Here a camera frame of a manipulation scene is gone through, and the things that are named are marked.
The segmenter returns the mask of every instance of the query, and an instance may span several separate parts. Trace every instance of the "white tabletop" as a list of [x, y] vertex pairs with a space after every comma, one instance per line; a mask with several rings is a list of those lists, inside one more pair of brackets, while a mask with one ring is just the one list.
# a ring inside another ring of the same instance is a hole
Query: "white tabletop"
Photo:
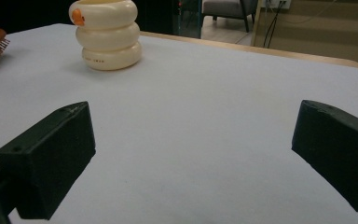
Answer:
[[97, 153], [49, 223], [358, 223], [291, 150], [304, 99], [358, 117], [358, 68], [141, 36], [140, 62], [100, 72], [75, 30], [9, 35], [0, 60], [0, 147], [89, 102]]

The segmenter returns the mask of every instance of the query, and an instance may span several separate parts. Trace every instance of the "chair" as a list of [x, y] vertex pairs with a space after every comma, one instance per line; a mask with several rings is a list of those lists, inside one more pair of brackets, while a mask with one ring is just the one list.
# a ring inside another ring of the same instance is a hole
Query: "chair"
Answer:
[[246, 32], [249, 32], [247, 16], [252, 15], [252, 23], [255, 23], [257, 0], [203, 0], [201, 26], [205, 16], [241, 19], [245, 21]]

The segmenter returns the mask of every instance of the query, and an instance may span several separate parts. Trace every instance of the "floor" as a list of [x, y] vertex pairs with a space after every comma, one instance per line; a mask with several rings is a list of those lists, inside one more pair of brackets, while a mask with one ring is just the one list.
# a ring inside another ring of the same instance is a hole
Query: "floor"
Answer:
[[250, 32], [245, 32], [243, 20], [205, 17], [199, 34], [199, 18], [197, 15], [185, 14], [181, 21], [180, 35], [213, 40], [231, 44], [250, 46], [252, 42], [252, 18], [248, 17]]

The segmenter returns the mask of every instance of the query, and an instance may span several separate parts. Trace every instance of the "wall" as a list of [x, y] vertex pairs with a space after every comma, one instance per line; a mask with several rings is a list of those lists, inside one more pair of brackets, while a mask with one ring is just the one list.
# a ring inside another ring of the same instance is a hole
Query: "wall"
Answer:
[[[264, 8], [260, 8], [261, 1], [252, 45], [263, 48], [266, 28], [275, 13], [266, 13]], [[290, 8], [281, 10], [278, 16], [269, 48], [358, 62], [358, 0], [338, 0], [331, 4], [332, 1], [292, 0]], [[313, 18], [324, 9], [322, 14]]]

